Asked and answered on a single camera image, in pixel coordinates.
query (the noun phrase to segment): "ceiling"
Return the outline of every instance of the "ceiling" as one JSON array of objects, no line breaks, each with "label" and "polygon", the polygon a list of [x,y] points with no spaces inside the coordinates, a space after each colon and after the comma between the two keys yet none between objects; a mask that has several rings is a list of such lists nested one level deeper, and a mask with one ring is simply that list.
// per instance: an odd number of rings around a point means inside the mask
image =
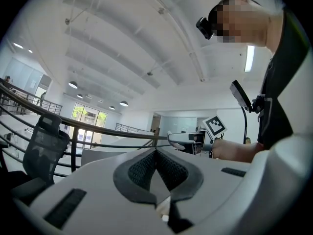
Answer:
[{"label": "ceiling", "polygon": [[[119,112],[120,101],[155,90],[262,80],[269,51],[256,48],[245,73],[245,45],[207,41],[196,29],[219,1],[33,0],[15,29],[66,94],[88,94],[97,106]],[[68,86],[71,80],[77,90]]]}]

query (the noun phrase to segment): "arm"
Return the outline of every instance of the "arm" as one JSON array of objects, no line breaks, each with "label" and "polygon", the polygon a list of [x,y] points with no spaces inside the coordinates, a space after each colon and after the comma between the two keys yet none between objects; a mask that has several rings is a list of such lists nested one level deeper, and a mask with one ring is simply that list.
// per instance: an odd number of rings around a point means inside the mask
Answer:
[{"label": "arm", "polygon": [[260,143],[240,144],[217,139],[213,143],[213,158],[250,163],[253,157],[264,148]]}]

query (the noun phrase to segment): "railing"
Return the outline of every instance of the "railing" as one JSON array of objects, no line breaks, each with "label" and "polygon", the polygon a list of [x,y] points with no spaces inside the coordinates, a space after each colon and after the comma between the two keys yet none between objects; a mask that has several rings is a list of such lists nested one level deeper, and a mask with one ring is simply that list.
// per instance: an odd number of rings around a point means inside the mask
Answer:
[{"label": "railing", "polygon": [[[0,94],[4,95],[4,97],[7,97],[10,100],[14,101],[18,105],[20,105],[20,107],[23,107],[26,110],[29,110],[29,111],[31,111],[31,112],[33,112],[35,114],[38,114],[38,115],[42,115],[44,113],[54,114],[54,113],[52,113],[52,112],[50,112],[50,111],[48,111],[48,110],[46,110],[44,108],[41,108],[41,107],[39,107],[39,106],[29,102],[28,100],[25,100],[25,99],[19,97],[16,93],[13,93],[10,89],[8,89],[7,87],[5,87],[2,84],[0,84]],[[17,115],[15,115],[12,112],[10,112],[9,110],[5,109],[2,105],[0,105],[0,111],[4,111],[5,113],[10,115],[15,120],[25,124],[26,126],[28,126],[30,128],[35,128],[34,125],[32,125],[32,124],[24,121],[23,119],[19,118]],[[157,141],[157,140],[166,140],[167,137],[135,134],[135,133],[124,132],[124,131],[116,131],[116,130],[101,128],[101,127],[98,127],[98,126],[94,126],[94,125],[78,122],[78,121],[75,121],[75,120],[72,120],[72,119],[69,119],[69,118],[66,118],[66,117],[61,117],[61,116],[59,116],[59,117],[62,120],[62,124],[67,125],[67,126],[72,126],[74,128],[73,136],[70,139],[71,151],[70,152],[64,151],[65,155],[70,155],[70,164],[58,163],[59,166],[70,167],[71,168],[71,172],[74,172],[77,168],[80,167],[80,166],[76,165],[76,157],[81,157],[82,156],[81,154],[76,154],[76,146],[77,146],[78,143],[92,145],[92,146],[98,146],[98,147],[134,148],[134,149],[168,146],[168,145],[159,145],[159,146],[154,145],[153,146],[153,144],[156,144],[155,141]],[[20,138],[22,138],[22,139],[24,139],[24,140],[26,140],[28,142],[30,141],[29,138],[27,138],[24,135],[18,133],[17,131],[13,130],[10,126],[8,126],[7,124],[3,123],[1,121],[1,118],[0,118],[0,125],[2,125],[4,128],[6,128],[10,133],[14,133],[18,137],[20,137]],[[137,139],[148,139],[149,141],[146,142],[143,146],[109,145],[109,144],[99,144],[99,143],[78,141],[77,137],[78,137],[78,130],[79,129],[84,129],[84,130],[87,130],[87,131],[93,131],[93,132],[96,132],[96,133],[106,134],[106,135],[111,135],[111,136],[119,136],[119,137],[125,137],[125,138],[137,138]],[[0,135],[0,139],[4,140],[5,142],[10,144],[11,146],[16,148],[17,150],[21,151],[22,153],[25,152],[24,149],[18,147],[17,145],[12,143],[11,141],[8,141],[4,136]],[[8,155],[9,157],[11,157],[11,158],[14,157],[13,155],[11,155],[5,149],[3,149],[3,152],[6,155]],[[16,157],[14,157],[13,159],[18,161],[18,162],[20,162],[20,163],[22,163],[22,160],[20,160],[20,159],[18,159]],[[55,176],[59,176],[59,177],[66,177],[67,176],[67,175],[64,175],[64,174],[56,173],[56,172],[54,173],[54,175]]]},{"label": "railing", "polygon": [[131,133],[136,133],[139,131],[145,131],[145,130],[137,129],[137,128],[134,128],[131,126],[121,124],[121,123],[116,123],[115,130],[116,131],[131,132]]},{"label": "railing", "polygon": [[[61,112],[62,105],[50,102],[36,95],[33,95],[27,91],[24,91],[21,88],[16,87],[15,85],[12,85],[6,82],[2,78],[0,78],[0,83],[3,84],[6,88],[10,89],[13,93],[18,95],[19,97],[27,100],[28,102],[32,104],[38,105],[39,107],[49,112],[55,113],[57,115],[59,115]],[[2,106],[6,106],[9,109],[13,109],[13,111],[10,111],[11,113],[15,113],[17,115],[29,114],[29,112],[27,111],[25,107],[22,107],[20,104],[13,102],[12,100],[9,100],[8,97],[5,97],[2,94],[0,95],[0,102]]]}]

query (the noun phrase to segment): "black mesh chair back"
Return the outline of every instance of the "black mesh chair back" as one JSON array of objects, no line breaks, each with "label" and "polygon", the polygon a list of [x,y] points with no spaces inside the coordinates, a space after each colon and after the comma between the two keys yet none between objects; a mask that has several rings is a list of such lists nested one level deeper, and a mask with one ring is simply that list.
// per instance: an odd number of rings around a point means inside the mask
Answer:
[{"label": "black mesh chair back", "polygon": [[60,131],[61,119],[56,115],[43,114],[35,126],[23,159],[23,167],[32,178],[41,178],[52,185],[55,167],[63,155],[69,136]]}]

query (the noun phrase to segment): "fluorescent light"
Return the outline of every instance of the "fluorescent light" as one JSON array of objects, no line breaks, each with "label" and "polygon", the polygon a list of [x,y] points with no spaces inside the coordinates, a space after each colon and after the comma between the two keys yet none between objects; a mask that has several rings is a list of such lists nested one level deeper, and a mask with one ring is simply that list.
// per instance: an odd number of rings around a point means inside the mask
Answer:
[{"label": "fluorescent light", "polygon": [[68,83],[68,85],[70,85],[72,88],[74,88],[74,89],[77,89],[78,88],[78,86],[77,86],[77,83],[75,82],[75,81],[70,81],[69,83]]},{"label": "fluorescent light", "polygon": [[127,103],[126,101],[122,101],[122,102],[120,102],[119,104],[122,105],[122,106],[125,106],[125,107],[128,106],[128,103]]},{"label": "fluorescent light", "polygon": [[254,46],[248,45],[248,50],[246,52],[245,72],[251,71],[252,63],[253,63],[253,56],[254,56]]},{"label": "fluorescent light", "polygon": [[23,46],[13,43],[16,47],[23,49]]}]

